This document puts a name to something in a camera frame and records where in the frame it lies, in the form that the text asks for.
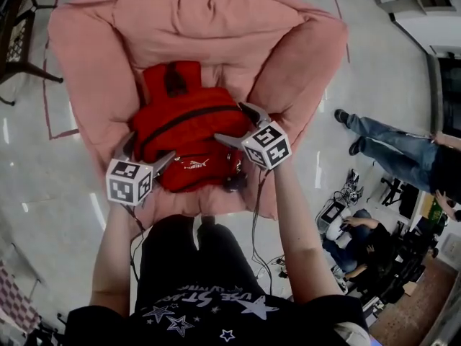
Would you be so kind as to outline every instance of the tiled floor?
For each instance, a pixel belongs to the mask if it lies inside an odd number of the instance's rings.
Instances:
[[[39,1],[49,4],[54,0]],[[343,185],[348,169],[366,174],[371,165],[363,156],[348,156],[354,135],[336,123],[333,111],[344,107],[407,131],[426,133],[429,81],[423,53],[374,0],[307,1],[336,16],[340,9],[350,28],[349,60],[344,58],[328,86],[295,157],[297,174],[315,215]],[[45,49],[49,16],[48,11],[37,12],[30,59],[41,66],[47,58],[49,72],[59,75],[53,54]],[[45,278],[44,288],[56,309],[83,306],[89,300],[107,204],[79,135],[61,137],[75,128],[65,85],[46,83],[48,125],[40,79],[17,76],[0,86],[0,94],[17,99],[16,107],[0,105],[0,224]],[[316,186],[317,160],[321,176]],[[367,195],[372,183],[365,185]],[[218,221],[233,230],[249,256],[251,214],[220,216]],[[259,220],[256,244],[266,260],[282,253],[276,222]],[[255,272],[259,269],[252,266]],[[265,288],[267,277],[264,273],[261,277]],[[290,294],[287,280],[276,278],[274,294]]]

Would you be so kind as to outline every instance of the desk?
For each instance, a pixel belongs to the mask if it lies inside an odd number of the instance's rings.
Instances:
[[[31,0],[31,2],[35,10],[55,8],[54,5],[39,5],[37,0]],[[35,10],[31,8],[18,16],[21,3],[22,0],[6,0],[5,5],[2,7],[4,16],[0,19],[0,84],[17,73],[28,73],[62,83],[62,78],[52,76],[34,64],[29,63],[30,39],[32,37]],[[24,27],[15,39],[14,44],[11,45],[13,29],[22,22],[25,22]],[[0,102],[11,106],[14,105],[14,101],[9,102],[1,97]]]

